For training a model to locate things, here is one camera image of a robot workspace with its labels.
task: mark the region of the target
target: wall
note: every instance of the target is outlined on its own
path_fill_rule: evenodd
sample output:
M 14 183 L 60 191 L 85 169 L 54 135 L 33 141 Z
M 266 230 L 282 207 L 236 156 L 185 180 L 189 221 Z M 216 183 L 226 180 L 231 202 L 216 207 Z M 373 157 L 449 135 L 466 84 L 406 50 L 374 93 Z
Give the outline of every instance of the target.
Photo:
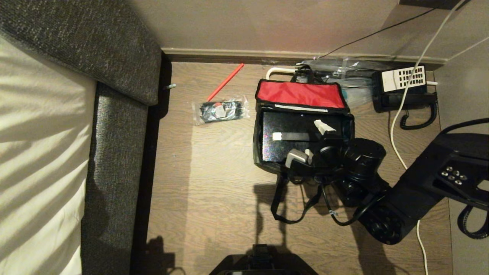
M 435 71 L 440 123 L 442 129 L 463 121 L 489 116 L 489 40 L 460 54 Z M 481 124 L 455 130 L 454 132 L 489 134 L 489 125 Z M 450 200 L 452 230 L 453 273 L 455 275 L 489 274 L 489 238 L 472 240 L 457 227 L 457 217 L 464 208 L 462 203 Z M 472 211 L 468 227 L 478 230 L 484 223 L 486 213 Z
M 167 53 L 325 53 L 428 8 L 398 0 L 131 0 Z M 447 10 L 435 10 L 339 51 L 419 55 Z M 486 0 L 456 12 L 426 56 L 449 58 L 489 32 Z

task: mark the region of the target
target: white bedsheet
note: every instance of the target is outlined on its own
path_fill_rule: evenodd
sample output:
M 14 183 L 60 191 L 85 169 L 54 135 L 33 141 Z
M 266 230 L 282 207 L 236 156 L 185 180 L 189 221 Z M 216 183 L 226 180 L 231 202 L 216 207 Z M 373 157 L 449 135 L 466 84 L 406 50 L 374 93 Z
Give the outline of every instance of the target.
M 0 37 L 0 274 L 81 274 L 95 85 Z

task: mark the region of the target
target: bag handle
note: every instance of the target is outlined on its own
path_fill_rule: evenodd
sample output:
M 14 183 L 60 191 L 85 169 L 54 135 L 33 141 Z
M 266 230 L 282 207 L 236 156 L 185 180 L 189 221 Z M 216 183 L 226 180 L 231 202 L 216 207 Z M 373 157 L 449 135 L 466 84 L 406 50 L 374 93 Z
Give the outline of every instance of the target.
M 271 67 L 267 74 L 265 75 L 266 80 L 270 80 L 270 75 L 273 72 L 284 72 L 284 73 L 295 73 L 298 69 L 288 69 L 288 68 L 279 68 L 279 67 Z
M 315 80 L 314 71 L 311 69 L 311 67 L 309 65 L 304 65 L 304 66 L 300 67 L 299 69 L 297 69 L 297 71 L 295 71 L 294 76 L 292 76 L 290 81 L 291 82 L 297 82 L 297 77 L 300 74 L 306 74 L 307 75 L 307 83 L 308 84 L 314 84 L 315 83 L 314 82 L 314 80 Z
M 287 176 L 286 173 L 280 173 L 277 175 L 277 188 L 275 189 L 275 195 L 273 197 L 273 201 L 272 201 L 272 205 L 271 205 L 270 210 L 271 210 L 273 218 L 275 220 L 281 221 L 281 222 L 286 223 L 288 225 L 291 225 L 291 224 L 296 224 L 296 223 L 302 221 L 302 219 L 306 216 L 307 211 L 309 211 L 309 209 L 311 209 L 314 205 L 316 205 L 316 203 L 319 202 L 319 198 L 321 198 L 323 186 L 318 185 L 317 193 L 312 198 L 310 198 L 308 200 L 308 202 L 304 206 L 304 210 L 302 211 L 301 217 L 298 220 L 289 220 L 289 219 L 286 219 L 285 217 L 277 214 L 278 205 L 280 204 L 280 200 L 282 199 L 282 196 L 284 194 L 284 190 L 287 189 L 288 183 L 289 183 L 289 177 Z

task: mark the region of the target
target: electrical outlet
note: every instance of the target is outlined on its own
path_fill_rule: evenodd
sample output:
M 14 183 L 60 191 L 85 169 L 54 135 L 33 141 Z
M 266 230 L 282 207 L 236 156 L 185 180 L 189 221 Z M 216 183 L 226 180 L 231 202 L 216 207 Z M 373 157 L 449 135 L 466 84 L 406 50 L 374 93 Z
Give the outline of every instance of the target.
M 408 5 L 408 6 L 416 6 L 416 7 L 426 7 L 426 8 L 435 8 L 439 7 L 439 9 L 451 10 L 460 0 L 399 0 L 399 5 Z M 465 6 L 470 0 L 465 0 L 457 10 L 461 9 Z

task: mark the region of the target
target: clear plastic bag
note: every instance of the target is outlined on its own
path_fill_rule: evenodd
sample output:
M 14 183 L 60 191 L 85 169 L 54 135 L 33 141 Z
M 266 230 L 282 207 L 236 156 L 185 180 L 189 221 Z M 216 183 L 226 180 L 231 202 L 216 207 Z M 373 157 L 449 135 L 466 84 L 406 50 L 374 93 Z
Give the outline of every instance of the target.
M 192 111 L 196 126 L 250 117 L 249 103 L 244 95 L 223 101 L 192 103 Z
M 373 86 L 370 77 L 349 77 L 345 79 L 331 79 L 322 77 L 324 82 L 338 83 L 341 86 L 343 97 L 348 107 L 353 108 L 372 101 Z M 307 82 L 307 77 L 297 76 L 297 82 Z
M 305 60 L 298 65 L 309 65 L 312 70 L 330 72 L 331 78 L 370 77 L 376 70 L 392 69 L 391 66 L 375 61 L 351 59 L 349 57 Z

